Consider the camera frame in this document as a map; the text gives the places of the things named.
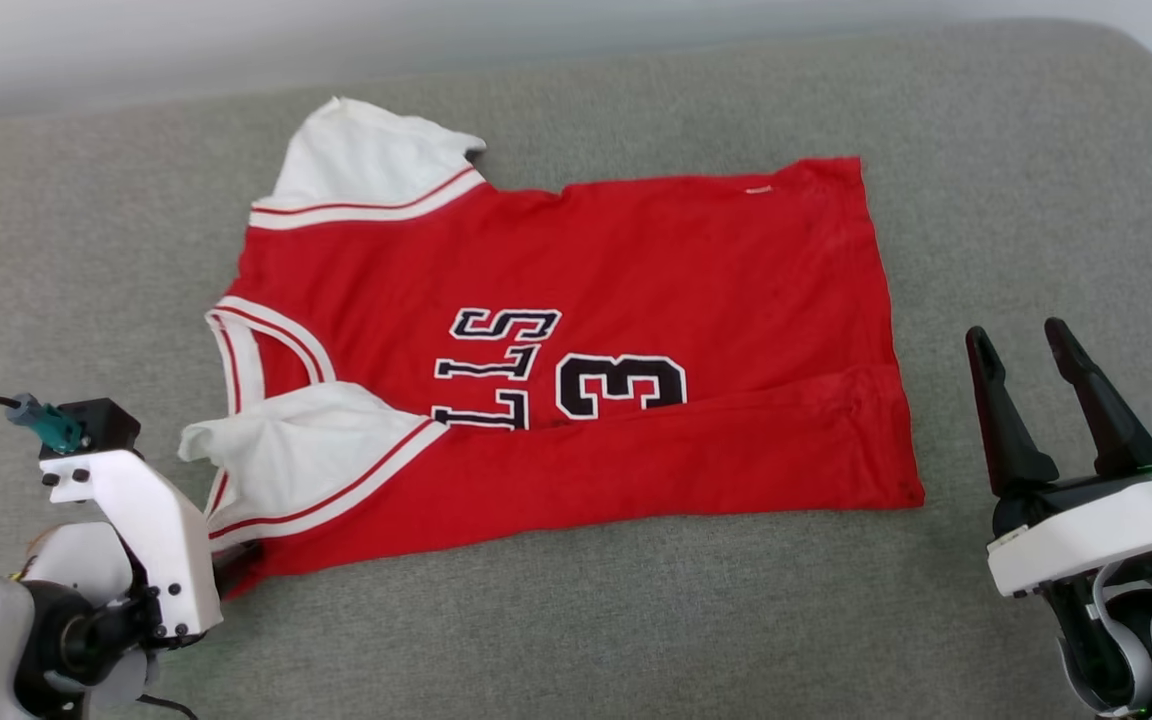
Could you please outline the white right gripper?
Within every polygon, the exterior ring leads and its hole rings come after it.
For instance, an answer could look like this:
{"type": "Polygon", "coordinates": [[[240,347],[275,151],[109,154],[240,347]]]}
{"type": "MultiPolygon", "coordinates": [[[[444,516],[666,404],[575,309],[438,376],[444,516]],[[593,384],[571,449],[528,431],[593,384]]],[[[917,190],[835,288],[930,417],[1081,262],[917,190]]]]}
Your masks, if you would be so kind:
{"type": "Polygon", "coordinates": [[[986,329],[967,332],[967,356],[980,438],[996,497],[987,566],[996,593],[1037,591],[1152,552],[1152,434],[1114,382],[1051,316],[1044,336],[1059,373],[1078,397],[1093,439],[1098,475],[1060,480],[1038,450],[1006,387],[1006,367],[986,329]]]}

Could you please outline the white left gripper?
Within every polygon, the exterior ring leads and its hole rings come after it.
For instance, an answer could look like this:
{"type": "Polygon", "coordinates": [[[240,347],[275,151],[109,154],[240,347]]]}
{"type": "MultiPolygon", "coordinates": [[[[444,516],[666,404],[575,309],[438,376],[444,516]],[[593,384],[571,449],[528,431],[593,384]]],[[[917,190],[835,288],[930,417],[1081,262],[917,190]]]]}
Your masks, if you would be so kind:
{"type": "Polygon", "coordinates": [[[244,541],[210,553],[209,529],[198,510],[169,479],[132,450],[103,450],[40,461],[41,473],[59,477],[52,503],[91,501],[109,521],[151,588],[159,588],[161,619],[174,632],[210,632],[223,623],[221,601],[236,593],[262,543],[244,541]]]}

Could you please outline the red and white basketball jersey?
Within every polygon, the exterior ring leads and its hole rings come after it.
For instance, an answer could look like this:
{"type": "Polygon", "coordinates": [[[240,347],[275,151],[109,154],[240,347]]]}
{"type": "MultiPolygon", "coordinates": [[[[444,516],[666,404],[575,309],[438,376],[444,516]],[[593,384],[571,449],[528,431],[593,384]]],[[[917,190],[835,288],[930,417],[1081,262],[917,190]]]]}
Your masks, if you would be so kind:
{"type": "Polygon", "coordinates": [[[499,190],[479,137],[334,97],[207,311],[236,593],[658,516],[924,502],[858,158],[499,190]]]}

